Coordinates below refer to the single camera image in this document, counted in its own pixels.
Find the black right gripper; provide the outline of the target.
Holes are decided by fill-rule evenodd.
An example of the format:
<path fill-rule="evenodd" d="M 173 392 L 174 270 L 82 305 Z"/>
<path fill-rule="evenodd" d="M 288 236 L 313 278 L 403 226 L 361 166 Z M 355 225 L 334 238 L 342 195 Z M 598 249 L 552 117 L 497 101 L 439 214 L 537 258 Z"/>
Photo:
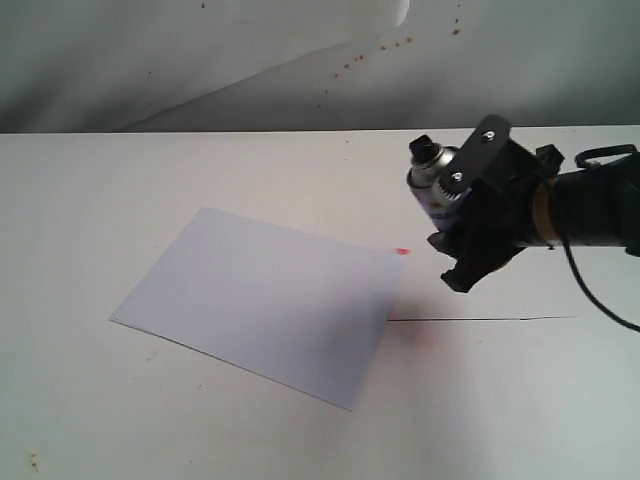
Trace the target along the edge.
<path fill-rule="evenodd" d="M 460 204 L 454 225 L 429 235 L 427 242 L 455 259 L 440 275 L 454 292 L 469 292 L 524 250 L 532 223 L 525 201 L 546 165 L 511 138 L 511 129 L 505 118 L 486 116 L 443 172 L 441 188 Z"/>

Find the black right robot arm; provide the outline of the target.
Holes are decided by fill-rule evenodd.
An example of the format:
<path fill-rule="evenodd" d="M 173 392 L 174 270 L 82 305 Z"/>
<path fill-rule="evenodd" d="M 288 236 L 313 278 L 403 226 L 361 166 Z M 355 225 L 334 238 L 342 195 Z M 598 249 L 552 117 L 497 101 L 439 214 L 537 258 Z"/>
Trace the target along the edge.
<path fill-rule="evenodd" d="M 467 293 L 529 247 L 607 246 L 639 253 L 639 151 L 632 144 L 585 150 L 562 173 L 552 144 L 530 152 L 510 123 L 485 117 L 439 175 L 435 190 L 452 208 L 428 238 L 455 265 L 442 274 Z"/>

